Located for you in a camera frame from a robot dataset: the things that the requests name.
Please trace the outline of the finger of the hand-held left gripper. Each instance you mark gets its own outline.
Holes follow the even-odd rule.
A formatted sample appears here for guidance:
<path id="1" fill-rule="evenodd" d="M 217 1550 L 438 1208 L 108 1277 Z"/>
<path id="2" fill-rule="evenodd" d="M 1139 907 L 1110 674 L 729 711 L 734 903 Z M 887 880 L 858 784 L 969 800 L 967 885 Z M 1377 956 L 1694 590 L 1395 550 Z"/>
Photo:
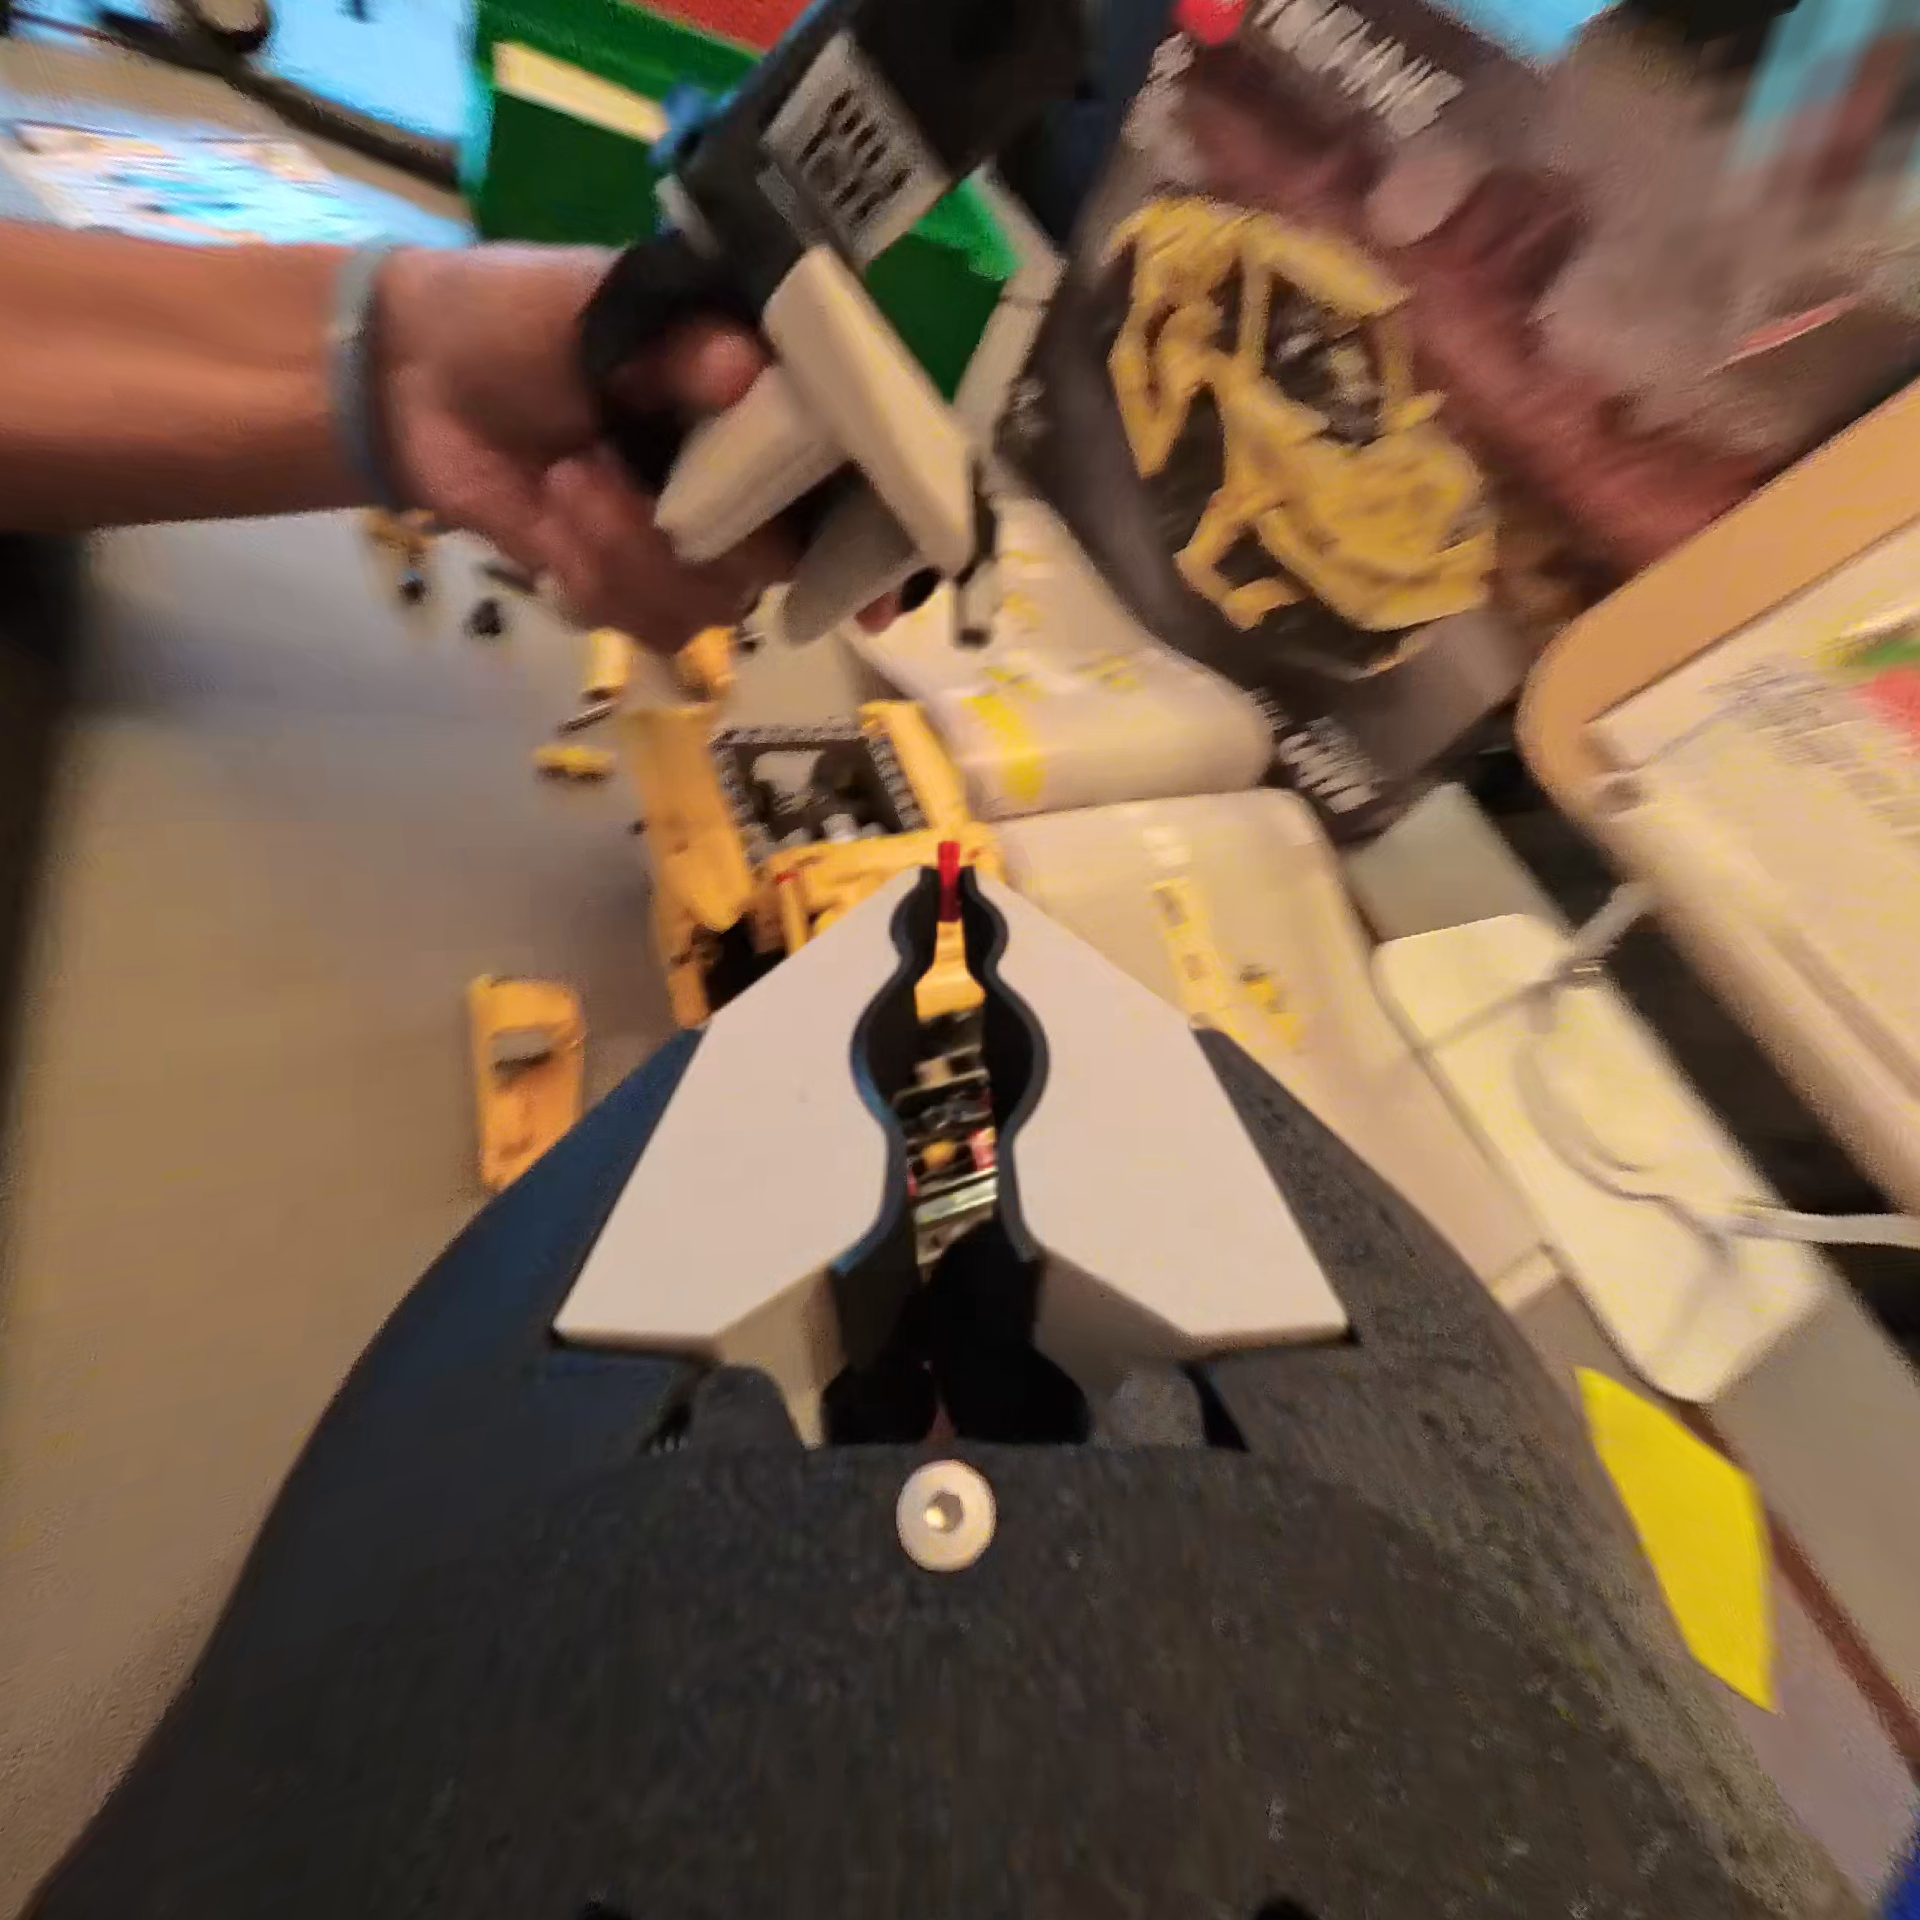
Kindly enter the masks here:
<path id="1" fill-rule="evenodd" d="M 943 574 L 972 564 L 976 446 L 864 286 L 830 244 L 805 249 L 768 298 L 779 373 L 913 553 Z"/>
<path id="2" fill-rule="evenodd" d="M 879 495 L 802 495 L 779 510 L 777 532 L 795 547 L 777 612 L 789 648 L 830 637 L 922 571 L 942 582 L 964 563 L 964 505 L 933 505 L 912 527 Z"/>

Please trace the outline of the toy car set box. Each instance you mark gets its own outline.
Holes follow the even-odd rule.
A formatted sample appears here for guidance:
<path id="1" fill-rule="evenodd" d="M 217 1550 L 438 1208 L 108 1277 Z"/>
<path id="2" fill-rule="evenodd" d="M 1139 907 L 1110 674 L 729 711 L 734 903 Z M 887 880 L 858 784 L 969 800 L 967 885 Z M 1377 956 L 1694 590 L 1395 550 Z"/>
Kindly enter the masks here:
<path id="1" fill-rule="evenodd" d="M 1377 837 L 1916 378 L 1916 4 L 1134 4 L 1004 446 Z"/>

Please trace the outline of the grey desk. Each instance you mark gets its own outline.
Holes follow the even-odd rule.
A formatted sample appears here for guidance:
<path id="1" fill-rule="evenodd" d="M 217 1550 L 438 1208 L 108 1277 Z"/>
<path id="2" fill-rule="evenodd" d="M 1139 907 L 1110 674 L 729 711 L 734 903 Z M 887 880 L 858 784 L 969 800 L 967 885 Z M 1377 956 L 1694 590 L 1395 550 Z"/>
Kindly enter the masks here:
<path id="1" fill-rule="evenodd" d="M 508 770 L 553 660 L 420 651 L 372 607 L 345 523 L 130 535 L 50 563 L 20 637 L 73 671 L 40 749 L 35 917 L 3 1085 L 3 1917 L 20 1917 L 195 1665 L 260 1518 L 349 1366 L 476 1211 L 460 979 L 489 965 L 589 991 L 608 1092 L 580 1150 L 640 1122 L 614 1088 L 661 1040 L 638 859 L 596 806 Z M 967 1652 L 931 1575 L 830 1572 L 887 1504 L 838 1468 L 724 1458 L 694 1485 L 638 1437 L 589 1464 L 614 1596 L 600 1652 L 663 1652 L 614 1732 L 661 1768 L 611 1865 L 540 1819 L 533 1880 L 430 1890 L 428 1812 L 322 1791 L 239 1809 L 185 1791 L 260 1874 L 189 1917 L 1251 1917 L 1297 1893 L 1332 1732 L 1227 1642 L 1194 1737 L 1134 1737 L 1074 1679 L 1069 1566 L 1004 1575 Z M 830 1572 L 825 1604 L 795 1582 Z"/>

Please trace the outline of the yellow brick pieces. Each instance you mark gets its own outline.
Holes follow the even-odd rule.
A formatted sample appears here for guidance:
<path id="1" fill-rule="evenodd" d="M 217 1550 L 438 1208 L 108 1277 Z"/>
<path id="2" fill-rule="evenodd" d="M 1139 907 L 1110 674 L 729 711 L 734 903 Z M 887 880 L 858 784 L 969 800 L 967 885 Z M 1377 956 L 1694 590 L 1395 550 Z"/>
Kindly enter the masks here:
<path id="1" fill-rule="evenodd" d="M 364 510 L 355 527 L 402 620 L 419 635 L 446 627 L 460 643 L 493 660 L 507 652 L 515 624 L 530 614 L 558 617 L 537 574 L 493 553 L 452 550 L 443 523 L 430 514 Z M 596 788 L 614 782 L 619 769 L 611 728 L 631 705 L 644 663 L 661 663 L 661 657 L 614 627 L 575 632 L 573 651 L 579 689 L 547 739 L 533 749 L 530 770 L 542 784 Z M 663 657 L 672 699 L 693 705 L 729 699 L 738 684 L 738 657 L 738 624 L 700 632 Z"/>

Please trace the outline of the wooden document stand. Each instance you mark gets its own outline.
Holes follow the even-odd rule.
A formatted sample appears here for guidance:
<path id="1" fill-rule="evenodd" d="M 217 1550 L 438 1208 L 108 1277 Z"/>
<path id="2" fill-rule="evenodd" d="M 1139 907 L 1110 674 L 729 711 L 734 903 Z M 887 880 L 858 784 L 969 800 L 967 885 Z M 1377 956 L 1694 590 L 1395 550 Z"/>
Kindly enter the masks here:
<path id="1" fill-rule="evenodd" d="M 1519 759 L 1610 859 L 1610 897 L 1573 930 L 1505 915 L 1390 940 L 1376 960 L 1414 1056 L 1512 1179 L 1607 1339 L 1669 1401 L 1712 1406 L 1800 1334 L 1836 1282 L 1831 1255 L 1887 1255 L 1916 1282 L 1916 1092 L 1899 1092 L 1715 890 L 1651 872 L 1649 811 L 1600 766 L 1588 728 L 1907 523 L 1916 385 L 1573 620 L 1530 671 Z M 1881 1193 L 1878 1208 L 1767 1197 L 1731 1122 L 1610 979 L 1616 946 L 1649 923 Z"/>

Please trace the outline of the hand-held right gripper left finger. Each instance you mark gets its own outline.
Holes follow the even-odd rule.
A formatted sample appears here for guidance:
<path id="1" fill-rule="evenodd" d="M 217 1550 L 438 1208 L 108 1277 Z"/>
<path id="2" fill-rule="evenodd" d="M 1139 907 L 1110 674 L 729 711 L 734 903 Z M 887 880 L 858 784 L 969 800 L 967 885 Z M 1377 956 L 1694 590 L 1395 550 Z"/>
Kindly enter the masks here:
<path id="1" fill-rule="evenodd" d="M 556 1313 L 568 1348 L 756 1372 L 802 1448 L 823 1443 L 858 1337 L 834 1271 L 899 1200 L 856 1036 L 923 975 L 936 913 L 936 868 L 895 874 L 704 1024 Z"/>

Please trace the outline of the open instruction booklet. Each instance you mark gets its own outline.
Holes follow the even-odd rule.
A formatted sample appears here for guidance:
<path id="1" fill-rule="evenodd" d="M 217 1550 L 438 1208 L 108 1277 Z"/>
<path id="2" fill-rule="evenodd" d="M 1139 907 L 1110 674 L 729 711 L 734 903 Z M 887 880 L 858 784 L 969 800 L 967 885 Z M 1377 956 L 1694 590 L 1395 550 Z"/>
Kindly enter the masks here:
<path id="1" fill-rule="evenodd" d="M 1542 1233 L 1376 993 L 1305 800 L 1268 788 L 1251 695 L 1150 637 L 1038 499 L 996 499 L 996 612 L 936 585 L 838 637 L 923 709 L 1010 885 L 1180 1017 L 1234 1040 L 1509 1305 Z"/>

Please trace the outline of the printed instruction sheet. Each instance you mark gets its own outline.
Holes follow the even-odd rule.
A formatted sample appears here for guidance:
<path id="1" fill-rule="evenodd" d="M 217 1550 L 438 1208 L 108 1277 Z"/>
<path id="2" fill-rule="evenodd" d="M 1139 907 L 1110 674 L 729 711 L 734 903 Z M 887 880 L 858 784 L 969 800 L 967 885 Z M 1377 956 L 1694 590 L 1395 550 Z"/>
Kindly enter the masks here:
<path id="1" fill-rule="evenodd" d="M 1916 527 L 1870 542 L 1588 742 L 1671 885 L 1715 890 L 1916 1092 Z"/>

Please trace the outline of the yellow panel brick piece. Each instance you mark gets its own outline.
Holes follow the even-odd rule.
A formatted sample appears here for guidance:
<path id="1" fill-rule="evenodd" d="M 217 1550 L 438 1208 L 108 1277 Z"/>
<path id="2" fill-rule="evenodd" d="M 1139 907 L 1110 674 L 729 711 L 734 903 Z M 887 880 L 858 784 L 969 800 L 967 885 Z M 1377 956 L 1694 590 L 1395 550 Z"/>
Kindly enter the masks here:
<path id="1" fill-rule="evenodd" d="M 468 983 L 476 1177 L 499 1197 L 586 1115 L 586 1004 L 558 979 Z"/>

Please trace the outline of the yellow brick car model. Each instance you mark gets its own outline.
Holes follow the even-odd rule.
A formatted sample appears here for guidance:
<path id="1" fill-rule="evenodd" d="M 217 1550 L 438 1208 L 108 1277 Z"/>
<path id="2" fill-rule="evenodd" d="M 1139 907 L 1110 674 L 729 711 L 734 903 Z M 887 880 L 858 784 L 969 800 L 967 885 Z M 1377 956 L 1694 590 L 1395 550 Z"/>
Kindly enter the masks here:
<path id="1" fill-rule="evenodd" d="M 722 725 L 719 709 L 638 709 L 625 725 L 647 831 L 656 944 L 680 1025 L 701 1025 L 779 960 L 838 923 L 943 841 L 1006 880 L 923 709 L 864 704 L 816 725 Z M 996 1200 L 996 1122 L 981 1014 L 922 1025 L 890 1095 L 922 1273 Z"/>

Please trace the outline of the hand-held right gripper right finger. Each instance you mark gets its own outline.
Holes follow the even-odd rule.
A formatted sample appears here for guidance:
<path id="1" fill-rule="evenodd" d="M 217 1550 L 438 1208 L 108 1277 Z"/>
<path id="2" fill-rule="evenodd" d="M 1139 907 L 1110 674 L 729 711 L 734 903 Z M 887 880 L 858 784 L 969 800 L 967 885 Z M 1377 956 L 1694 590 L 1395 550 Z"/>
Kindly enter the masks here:
<path id="1" fill-rule="evenodd" d="M 946 885 L 996 1128 L 996 1211 L 943 1259 L 943 1413 L 1086 1443 L 1139 1374 L 1353 1342 L 1207 1033 L 1010 885 Z"/>

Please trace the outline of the green plastic bin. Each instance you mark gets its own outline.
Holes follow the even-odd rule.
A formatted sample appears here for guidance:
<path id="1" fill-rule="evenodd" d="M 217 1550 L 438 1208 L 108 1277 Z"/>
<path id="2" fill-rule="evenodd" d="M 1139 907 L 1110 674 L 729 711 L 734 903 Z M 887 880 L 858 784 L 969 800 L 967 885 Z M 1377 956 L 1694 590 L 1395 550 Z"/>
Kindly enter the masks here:
<path id="1" fill-rule="evenodd" d="M 626 244 L 656 215 L 652 147 L 680 89 L 729 91 L 762 55 L 631 4 L 476 4 L 460 181 L 479 240 Z M 955 189 L 869 270 L 955 397 L 1018 268 L 981 188 Z"/>

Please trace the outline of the person's left hand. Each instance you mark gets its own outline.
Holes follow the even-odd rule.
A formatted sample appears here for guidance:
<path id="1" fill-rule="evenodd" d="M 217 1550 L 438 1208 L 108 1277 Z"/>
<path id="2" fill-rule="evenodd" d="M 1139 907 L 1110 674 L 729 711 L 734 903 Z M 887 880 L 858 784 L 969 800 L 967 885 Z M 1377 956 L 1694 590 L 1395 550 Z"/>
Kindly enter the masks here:
<path id="1" fill-rule="evenodd" d="M 580 376 L 579 319 L 608 268 L 611 253 L 556 244 L 389 255 L 376 281 L 389 472 L 404 502 L 489 542 L 575 624 L 668 657 L 784 585 L 795 542 L 765 527 L 714 563 L 676 557 Z"/>

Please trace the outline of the yellow paper piece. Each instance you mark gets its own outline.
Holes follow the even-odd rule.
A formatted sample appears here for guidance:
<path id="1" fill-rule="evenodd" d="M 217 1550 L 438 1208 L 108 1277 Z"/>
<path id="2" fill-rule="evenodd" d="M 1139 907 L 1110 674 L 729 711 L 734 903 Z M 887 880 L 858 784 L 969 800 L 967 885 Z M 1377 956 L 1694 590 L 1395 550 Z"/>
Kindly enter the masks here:
<path id="1" fill-rule="evenodd" d="M 1774 1714 L 1774 1547 L 1742 1468 L 1661 1406 L 1578 1369 L 1578 1406 L 1690 1660 Z"/>

